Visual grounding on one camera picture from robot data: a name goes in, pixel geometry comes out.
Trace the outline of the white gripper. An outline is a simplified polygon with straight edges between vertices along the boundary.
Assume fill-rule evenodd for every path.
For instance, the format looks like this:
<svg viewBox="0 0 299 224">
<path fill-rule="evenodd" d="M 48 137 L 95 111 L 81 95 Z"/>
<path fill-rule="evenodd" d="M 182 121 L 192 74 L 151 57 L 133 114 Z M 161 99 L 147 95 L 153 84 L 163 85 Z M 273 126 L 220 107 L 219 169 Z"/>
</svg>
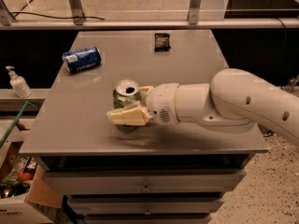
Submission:
<svg viewBox="0 0 299 224">
<path fill-rule="evenodd" d="M 116 125 L 144 126 L 153 117 L 159 125 L 176 125 L 176 95 L 178 83 L 167 83 L 157 87 L 143 86 L 139 88 L 140 104 L 126 106 L 107 112 L 109 120 Z"/>
</svg>

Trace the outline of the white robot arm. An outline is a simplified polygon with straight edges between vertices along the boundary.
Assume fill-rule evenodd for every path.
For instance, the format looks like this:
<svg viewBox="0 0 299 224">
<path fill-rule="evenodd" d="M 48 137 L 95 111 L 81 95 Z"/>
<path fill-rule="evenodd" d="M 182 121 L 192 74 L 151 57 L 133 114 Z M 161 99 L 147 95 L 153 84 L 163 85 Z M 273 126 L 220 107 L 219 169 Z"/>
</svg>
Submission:
<svg viewBox="0 0 299 224">
<path fill-rule="evenodd" d="M 209 130 L 230 132 L 256 122 L 299 145 L 299 97 L 244 70 L 227 68 L 210 82 L 144 86 L 120 81 L 114 92 L 121 105 L 107 112 L 118 126 L 191 122 Z"/>
</svg>

